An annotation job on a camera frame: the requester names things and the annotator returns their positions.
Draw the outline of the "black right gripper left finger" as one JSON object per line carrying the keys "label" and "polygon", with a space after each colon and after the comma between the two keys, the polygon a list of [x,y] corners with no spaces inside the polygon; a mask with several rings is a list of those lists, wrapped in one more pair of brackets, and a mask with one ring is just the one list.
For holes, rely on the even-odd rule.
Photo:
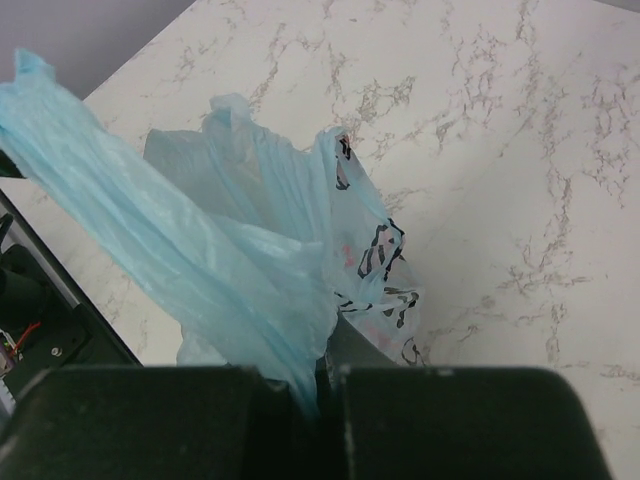
{"label": "black right gripper left finger", "polygon": [[249,478],[306,479],[309,425],[290,386],[253,373],[249,410]]}

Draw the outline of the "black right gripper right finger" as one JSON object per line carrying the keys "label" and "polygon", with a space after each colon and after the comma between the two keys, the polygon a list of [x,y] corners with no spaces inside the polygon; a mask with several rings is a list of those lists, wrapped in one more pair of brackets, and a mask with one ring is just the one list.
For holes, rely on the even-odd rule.
{"label": "black right gripper right finger", "polygon": [[395,363],[339,314],[326,352],[317,361],[317,402],[320,412],[317,451],[322,456],[320,479],[347,478],[339,394],[339,376],[343,366],[387,368],[394,367]]}

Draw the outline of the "light blue plastic bag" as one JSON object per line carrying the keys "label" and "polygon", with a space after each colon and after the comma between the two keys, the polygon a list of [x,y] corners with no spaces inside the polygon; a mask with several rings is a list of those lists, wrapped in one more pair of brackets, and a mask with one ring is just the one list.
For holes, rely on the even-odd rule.
{"label": "light blue plastic bag", "polygon": [[213,97],[196,131],[109,133],[38,55],[1,87],[1,147],[183,331],[184,365],[254,366],[317,413],[314,370],[339,320],[392,362],[421,363],[423,290],[405,233],[350,145],[307,151]]}

